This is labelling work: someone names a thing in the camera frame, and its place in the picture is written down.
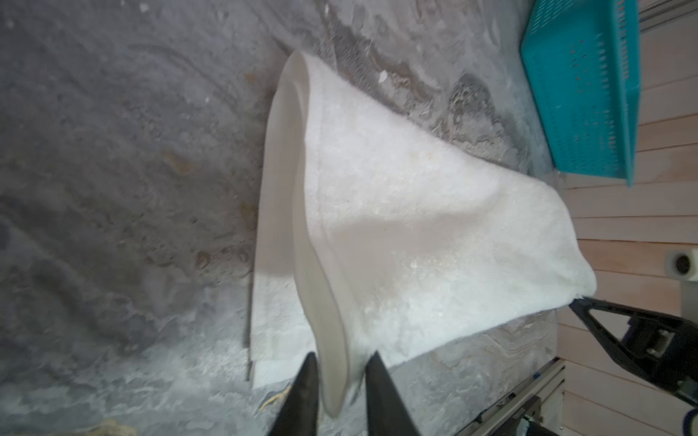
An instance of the black cable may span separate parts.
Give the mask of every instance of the black cable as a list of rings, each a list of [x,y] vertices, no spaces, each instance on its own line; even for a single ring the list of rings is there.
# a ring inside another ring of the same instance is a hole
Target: black cable
[[[692,436],[691,425],[693,424],[693,419],[698,416],[698,409],[689,410],[686,416],[683,418],[683,436]]]

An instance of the plastic basket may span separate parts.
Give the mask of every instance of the plastic basket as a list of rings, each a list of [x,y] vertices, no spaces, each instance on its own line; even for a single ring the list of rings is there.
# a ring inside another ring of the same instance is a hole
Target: plastic basket
[[[537,0],[521,58],[556,167],[632,185],[640,99],[635,0]]]

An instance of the white cloth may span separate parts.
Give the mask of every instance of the white cloth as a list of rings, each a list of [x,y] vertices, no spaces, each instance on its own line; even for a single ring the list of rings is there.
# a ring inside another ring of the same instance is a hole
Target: white cloth
[[[336,416],[376,350],[395,365],[595,288],[555,190],[288,59],[262,173],[256,386],[293,377],[316,343]]]

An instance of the wood panel wall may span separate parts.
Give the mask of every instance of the wood panel wall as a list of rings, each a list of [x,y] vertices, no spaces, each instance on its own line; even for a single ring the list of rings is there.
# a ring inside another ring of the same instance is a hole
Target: wood panel wall
[[[642,101],[636,184],[565,176],[597,298],[680,315],[679,283],[664,275],[664,254],[698,245],[698,15],[641,37]],[[622,337],[627,317],[596,314]],[[558,355],[567,360],[565,434],[680,435],[684,402],[624,371],[569,308],[558,310]]]

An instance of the gray marble surface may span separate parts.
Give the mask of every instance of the gray marble surface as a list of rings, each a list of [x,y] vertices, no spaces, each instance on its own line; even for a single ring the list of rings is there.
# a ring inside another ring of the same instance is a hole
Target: gray marble surface
[[[464,151],[552,165],[530,0],[0,2],[0,434],[263,435],[248,318],[265,122],[306,50]],[[454,183],[467,183],[467,176]],[[425,436],[555,354],[531,315],[392,370]],[[365,432],[362,398],[321,423]]]

